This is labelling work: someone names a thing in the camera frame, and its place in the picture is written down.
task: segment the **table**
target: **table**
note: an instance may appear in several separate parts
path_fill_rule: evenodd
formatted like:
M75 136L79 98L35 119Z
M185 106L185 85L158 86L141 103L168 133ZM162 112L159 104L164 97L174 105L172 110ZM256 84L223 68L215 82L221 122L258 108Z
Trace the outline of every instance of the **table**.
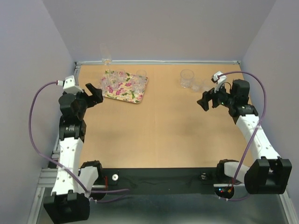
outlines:
M179 83L183 69L210 79L219 70L240 70L239 65L111 65L112 70L119 68L147 71L144 98L139 104L105 98L87 109L80 164L99 160L104 168L186 168L215 167L221 159L240 160L246 141L228 109L219 106L205 112L196 103L201 93ZM105 65L82 65L80 86L98 86L105 69ZM229 75L228 81L238 78L242 74ZM252 164L250 153L244 164Z

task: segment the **gray wall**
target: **gray wall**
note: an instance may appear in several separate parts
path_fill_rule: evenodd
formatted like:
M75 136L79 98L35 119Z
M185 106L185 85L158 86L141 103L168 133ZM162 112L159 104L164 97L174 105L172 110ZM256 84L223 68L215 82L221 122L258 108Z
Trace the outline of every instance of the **gray wall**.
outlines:
M41 0L1 1L0 69L0 217L4 224L24 224L45 165L28 136L32 98L43 84L62 79L73 69ZM61 93L59 87L49 87L34 110L34 139L48 155L57 136Z
M240 60L275 0L43 0L75 61Z
M266 134L283 158L292 162L288 190L299 214L299 1L277 0L249 47L241 67L261 78L268 97ZM262 111L260 86L251 82L251 99Z

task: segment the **floral tray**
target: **floral tray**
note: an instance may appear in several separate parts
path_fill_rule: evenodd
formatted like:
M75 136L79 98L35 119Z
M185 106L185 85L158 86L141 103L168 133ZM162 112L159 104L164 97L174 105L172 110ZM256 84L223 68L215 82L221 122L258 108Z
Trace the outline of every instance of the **floral tray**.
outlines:
M105 80L107 78L108 74L109 74L109 71L106 70L101 81ZM130 79L132 78L133 74L127 73L127 72L126 72L126 74L127 74L127 78L125 79L124 82L120 82L118 84L117 90L113 90L110 85L106 86L106 93L105 93L104 97L138 104L141 102L141 100L144 96L144 91L145 91L146 84L148 83L148 78L146 77L146 81L145 81L142 93L136 94L133 91L131 82L130 82Z

